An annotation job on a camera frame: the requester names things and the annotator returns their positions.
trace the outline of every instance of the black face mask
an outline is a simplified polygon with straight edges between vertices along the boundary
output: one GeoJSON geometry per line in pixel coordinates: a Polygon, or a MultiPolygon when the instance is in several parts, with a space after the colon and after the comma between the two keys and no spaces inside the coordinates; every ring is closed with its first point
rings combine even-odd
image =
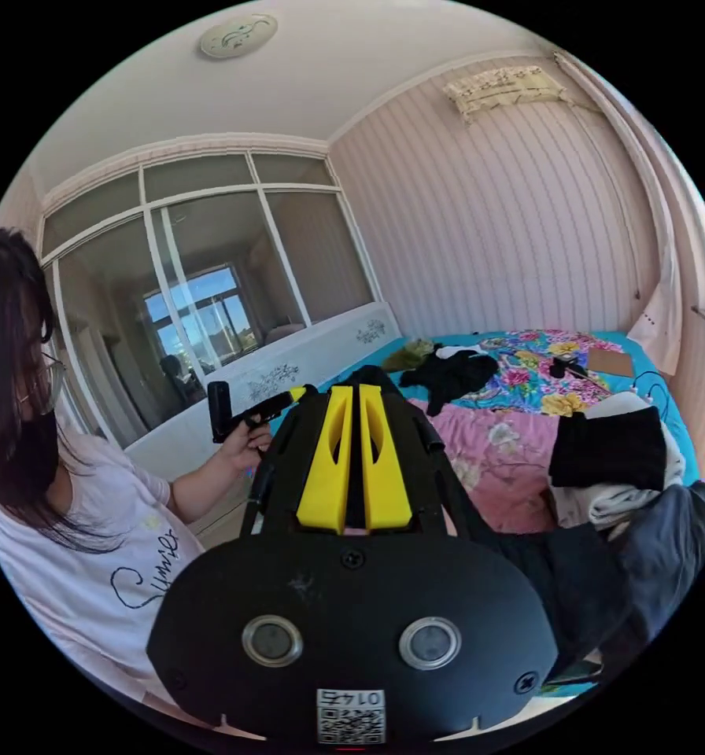
{"type": "Polygon", "coordinates": [[[22,423],[22,434],[8,466],[10,474],[22,478],[23,489],[33,495],[46,494],[59,467],[59,439],[54,412],[22,423]]]}

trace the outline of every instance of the screw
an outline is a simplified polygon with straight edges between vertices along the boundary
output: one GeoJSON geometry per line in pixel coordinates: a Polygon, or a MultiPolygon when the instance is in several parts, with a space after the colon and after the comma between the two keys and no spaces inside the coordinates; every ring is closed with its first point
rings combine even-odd
{"type": "Polygon", "coordinates": [[[346,569],[359,569],[365,561],[366,558],[360,551],[353,549],[342,551],[341,562],[346,569]]]}
{"type": "Polygon", "coordinates": [[[527,694],[539,683],[539,675],[535,671],[523,674],[515,682],[515,694],[527,694]]]}
{"type": "Polygon", "coordinates": [[[173,669],[168,674],[169,684],[176,690],[183,690],[187,686],[185,675],[181,671],[173,669]]]}

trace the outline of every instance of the cable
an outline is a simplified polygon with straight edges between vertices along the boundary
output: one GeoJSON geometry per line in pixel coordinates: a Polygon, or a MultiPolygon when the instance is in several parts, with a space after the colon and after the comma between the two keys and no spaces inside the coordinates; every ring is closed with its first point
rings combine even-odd
{"type": "Polygon", "coordinates": [[[652,386],[651,386],[651,388],[650,388],[650,389],[648,390],[648,392],[647,392],[647,394],[646,394],[646,395],[647,395],[647,398],[651,399],[651,392],[652,392],[652,391],[653,391],[653,390],[654,390],[655,388],[659,388],[659,389],[660,389],[660,390],[662,391],[662,393],[664,393],[664,394],[665,394],[665,408],[664,408],[664,410],[663,410],[663,411],[662,411],[662,412],[660,413],[660,418],[661,418],[661,419],[662,419],[662,421],[664,422],[664,421],[665,421],[665,420],[667,419],[667,410],[668,410],[668,409],[670,408],[670,394],[669,394],[669,393],[667,392],[667,390],[666,390],[665,386],[664,386],[664,385],[662,385],[661,383],[653,383],[653,384],[652,384],[652,386]]]}
{"type": "Polygon", "coordinates": [[[636,377],[635,377],[635,378],[633,379],[633,384],[631,385],[631,388],[635,388],[635,387],[636,387],[636,383],[637,383],[637,382],[638,382],[638,381],[639,381],[639,380],[640,380],[640,379],[641,379],[641,378],[642,378],[642,377],[643,377],[644,375],[656,375],[656,376],[657,376],[657,377],[658,377],[658,378],[659,378],[660,380],[664,380],[664,378],[662,377],[662,375],[660,375],[660,374],[659,374],[659,372],[656,372],[656,371],[654,371],[654,370],[645,370],[644,372],[642,372],[642,373],[638,374],[638,375],[637,375],[637,376],[636,376],[636,377]]]}

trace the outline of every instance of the glasses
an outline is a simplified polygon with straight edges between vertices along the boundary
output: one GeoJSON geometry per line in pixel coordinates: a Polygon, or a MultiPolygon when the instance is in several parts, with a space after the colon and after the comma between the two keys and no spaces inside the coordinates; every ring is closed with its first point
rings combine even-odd
{"type": "Polygon", "coordinates": [[[48,364],[39,373],[33,388],[26,396],[22,396],[20,403],[24,403],[32,397],[37,397],[39,403],[42,404],[40,413],[48,414],[56,408],[61,389],[64,386],[67,368],[50,354],[43,354],[43,357],[48,360],[48,364]]]}

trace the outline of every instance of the yellow plastic part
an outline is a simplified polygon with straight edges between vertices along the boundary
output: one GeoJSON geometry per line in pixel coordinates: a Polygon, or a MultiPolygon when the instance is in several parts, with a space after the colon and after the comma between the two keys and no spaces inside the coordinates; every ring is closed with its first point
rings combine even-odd
{"type": "Polygon", "coordinates": [[[407,527],[412,509],[386,420],[382,390],[377,385],[360,386],[360,439],[368,531],[407,527]],[[378,451],[376,461],[371,449],[372,440],[378,451]]]}
{"type": "Polygon", "coordinates": [[[292,396],[292,401],[297,402],[305,395],[305,388],[290,388],[288,393],[292,396]]]}
{"type": "Polygon", "coordinates": [[[297,520],[304,527],[332,530],[338,535],[345,529],[347,513],[350,447],[353,441],[352,390],[349,385],[331,389],[327,416],[297,508],[297,520]],[[339,455],[335,462],[334,449],[338,443],[339,455]]]}

